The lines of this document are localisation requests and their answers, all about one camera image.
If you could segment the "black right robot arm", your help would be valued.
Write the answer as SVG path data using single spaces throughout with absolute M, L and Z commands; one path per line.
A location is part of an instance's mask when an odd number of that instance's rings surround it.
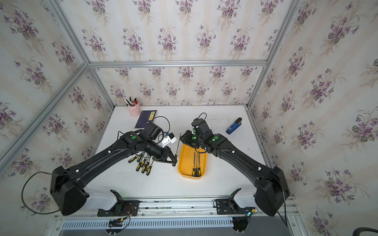
M 186 131 L 180 137 L 183 144 L 192 148 L 201 148 L 241 172 L 257 189 L 255 202 L 268 216 L 275 216 L 290 195 L 284 172 L 279 167 L 269 168 L 235 147 L 221 134 L 211 135 L 207 140 L 203 135 Z

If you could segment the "file tool moved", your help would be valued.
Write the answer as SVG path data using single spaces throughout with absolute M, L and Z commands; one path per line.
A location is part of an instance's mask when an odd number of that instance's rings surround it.
M 175 167 L 176 164 L 177 164 L 178 150 L 179 150 L 179 147 L 180 147 L 180 141 L 181 141 L 181 134 L 177 137 L 176 153 L 175 153 L 175 155 L 174 155 L 173 164 L 172 164 L 173 167 Z
M 194 170 L 194 176 L 198 177 L 198 155 L 197 152 L 195 152 L 195 170 Z
M 197 153 L 197 177 L 201 176 L 200 153 Z
M 192 176 L 196 177 L 196 152 L 194 152 L 194 166 L 193 166 Z

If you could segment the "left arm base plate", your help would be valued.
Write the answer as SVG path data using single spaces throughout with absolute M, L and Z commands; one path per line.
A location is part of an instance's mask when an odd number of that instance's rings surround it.
M 113 216 L 137 216 L 140 201 L 120 201 L 110 210 L 99 209 L 97 217 L 113 217 Z

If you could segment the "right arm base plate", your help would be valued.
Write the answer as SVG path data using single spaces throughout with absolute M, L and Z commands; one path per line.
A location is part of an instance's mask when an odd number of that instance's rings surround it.
M 216 209 L 217 215 L 252 215 L 256 212 L 255 207 L 241 208 L 229 199 L 215 199 L 213 207 Z

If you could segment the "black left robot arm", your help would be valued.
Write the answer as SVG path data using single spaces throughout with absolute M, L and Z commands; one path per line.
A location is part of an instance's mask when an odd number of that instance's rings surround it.
M 145 152 L 156 162 L 175 166 L 177 158 L 170 147 L 162 147 L 141 130 L 122 135 L 111 146 L 91 158 L 65 168 L 57 167 L 52 172 L 50 194 L 62 215 L 71 215 L 86 204 L 90 193 L 84 188 L 98 175 L 139 152 Z

